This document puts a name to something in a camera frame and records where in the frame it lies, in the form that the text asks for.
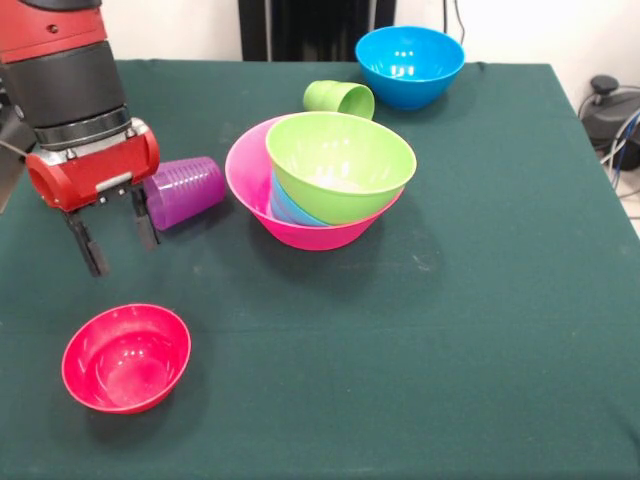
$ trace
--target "stacked bowls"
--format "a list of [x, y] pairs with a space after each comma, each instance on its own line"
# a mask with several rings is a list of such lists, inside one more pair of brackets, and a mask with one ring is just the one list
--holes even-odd
[[411, 147], [370, 120], [333, 112], [272, 118], [231, 147], [233, 194], [283, 243], [331, 250], [358, 238], [416, 170]]

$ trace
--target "light blue bowl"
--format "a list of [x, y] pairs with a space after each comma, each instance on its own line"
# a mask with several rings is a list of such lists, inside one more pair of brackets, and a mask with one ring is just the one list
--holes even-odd
[[329, 224], [321, 222], [300, 208], [284, 191], [274, 172], [271, 173], [271, 196], [269, 201], [271, 202], [271, 213], [282, 222], [306, 225], [308, 227], [329, 226]]
[[387, 105], [416, 110], [433, 102], [464, 65], [462, 46], [449, 35], [422, 27], [385, 27], [356, 45], [367, 83]]

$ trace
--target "plastic bowl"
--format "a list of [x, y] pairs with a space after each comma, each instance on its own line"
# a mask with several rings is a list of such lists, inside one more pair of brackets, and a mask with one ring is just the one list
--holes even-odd
[[416, 170], [415, 154], [399, 135], [343, 113], [290, 115], [267, 134], [267, 150], [289, 197], [329, 225], [374, 214]]
[[225, 173], [229, 189], [235, 197], [282, 243], [301, 250], [333, 250], [357, 239], [387, 211], [402, 191], [379, 212], [364, 220], [347, 225], [308, 227], [286, 223], [271, 213], [271, 160], [265, 146], [269, 129], [287, 116], [272, 118], [245, 132], [227, 155]]
[[176, 386], [191, 338], [175, 313], [132, 304], [101, 313], [73, 336], [62, 358], [62, 379], [73, 398], [105, 413], [138, 413]]
[[380, 100], [402, 110], [433, 102], [464, 65], [464, 50], [458, 42], [422, 27], [374, 30], [358, 41], [356, 57]]
[[298, 225], [307, 225], [309, 227], [327, 227], [328, 224], [321, 222], [317, 218], [312, 217], [284, 191], [275, 173], [271, 174], [271, 195], [269, 196], [271, 203], [271, 211], [273, 216], [278, 220], [288, 223], [297, 223]]

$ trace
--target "plastic cup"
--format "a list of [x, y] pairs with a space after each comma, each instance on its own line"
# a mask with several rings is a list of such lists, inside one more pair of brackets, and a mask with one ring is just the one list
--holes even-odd
[[161, 163], [144, 180], [147, 207], [158, 230], [180, 223], [222, 201], [225, 193], [220, 168], [209, 157]]
[[317, 80], [304, 92], [304, 108], [309, 111], [340, 112], [371, 120], [376, 108], [373, 93], [359, 83]]

